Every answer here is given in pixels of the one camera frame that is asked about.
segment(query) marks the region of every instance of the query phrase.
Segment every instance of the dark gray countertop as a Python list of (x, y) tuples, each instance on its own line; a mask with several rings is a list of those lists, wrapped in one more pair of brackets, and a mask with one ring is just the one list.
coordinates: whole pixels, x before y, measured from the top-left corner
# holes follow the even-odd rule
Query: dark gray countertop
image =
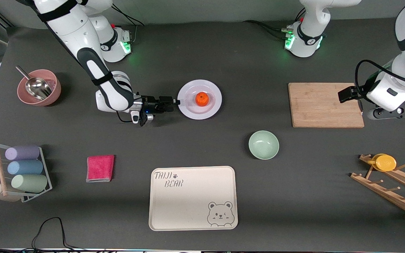
[[(0, 68), (0, 143), (44, 147), (54, 189), (28, 203), (0, 201), (0, 247), (28, 247), (42, 221), (59, 216), (67, 241), (85, 248), (405, 252), (405, 212), (348, 177), (366, 170), (357, 154), (387, 153), (405, 163), (405, 119), (365, 119), (363, 129), (292, 128), (287, 88), (353, 82), (360, 60), (386, 63), (399, 53), (393, 23), (332, 21), (309, 59), (291, 56), (254, 24), (139, 27), (133, 54), (109, 64), (129, 75), (134, 91), (177, 96), (190, 80), (207, 79), (223, 93), (221, 110), (208, 120), (176, 110), (143, 128), (98, 111), (90, 78), (49, 31), (11, 29)], [(20, 102), (15, 65), (55, 72), (63, 86), (59, 101), (40, 108)], [(363, 66), (362, 82), (374, 71)], [(257, 130), (278, 137), (274, 159), (249, 154), (246, 141)], [(114, 179), (86, 183), (86, 158), (102, 154), (117, 156)], [(235, 229), (148, 227), (155, 168), (216, 165), (236, 172)], [(44, 227), (37, 242), (61, 247), (58, 223)]]

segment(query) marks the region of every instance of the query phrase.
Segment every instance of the pink towel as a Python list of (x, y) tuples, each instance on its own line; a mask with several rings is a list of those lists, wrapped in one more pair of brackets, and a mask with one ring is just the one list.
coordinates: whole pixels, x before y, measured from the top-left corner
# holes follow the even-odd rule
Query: pink towel
[(87, 183), (110, 182), (114, 169), (114, 155), (98, 155), (87, 158)]

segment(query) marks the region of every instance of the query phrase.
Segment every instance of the wooden cutting board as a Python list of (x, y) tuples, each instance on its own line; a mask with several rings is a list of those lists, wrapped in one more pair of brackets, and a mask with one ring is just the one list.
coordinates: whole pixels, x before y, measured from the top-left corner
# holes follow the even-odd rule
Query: wooden cutting board
[(337, 93), (353, 83), (289, 83), (294, 128), (363, 128), (357, 101), (343, 104)]

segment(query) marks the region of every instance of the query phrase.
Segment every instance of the pink bowl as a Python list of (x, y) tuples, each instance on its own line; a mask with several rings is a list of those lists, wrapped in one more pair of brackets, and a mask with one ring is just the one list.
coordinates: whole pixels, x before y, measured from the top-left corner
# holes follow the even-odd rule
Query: pink bowl
[(17, 95), (18, 95), (18, 98), (21, 100), (21, 102), (23, 102), (25, 104), (35, 105), (35, 106), (47, 106), (47, 105), (54, 103), (59, 98), (62, 88), (60, 86), (59, 80), (57, 79), (57, 77), (54, 73), (52, 73), (51, 71), (49, 71), (47, 69), (39, 69), (39, 70), (35, 70), (35, 71), (32, 71), (31, 73), (29, 73), (29, 76), (30, 77), (41, 77), (41, 78), (45, 79), (48, 83), (51, 83), (51, 82), (55, 83), (55, 84), (50, 85), (51, 90), (53, 92), (51, 93), (51, 95), (49, 95), (44, 100), (39, 101), (38, 99), (34, 98), (26, 91), (25, 85), (26, 85), (27, 79), (25, 77), (23, 77), (23, 79), (21, 79), (20, 83), (18, 84), (18, 88), (17, 88)]

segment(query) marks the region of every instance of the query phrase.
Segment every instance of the bear face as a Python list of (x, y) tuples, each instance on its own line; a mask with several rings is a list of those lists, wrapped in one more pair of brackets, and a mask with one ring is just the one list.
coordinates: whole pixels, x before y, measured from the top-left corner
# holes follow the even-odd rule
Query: bear face
[(223, 205), (217, 205), (215, 202), (209, 203), (209, 216), (207, 221), (212, 226), (230, 226), (235, 217), (232, 213), (232, 203), (229, 201)]

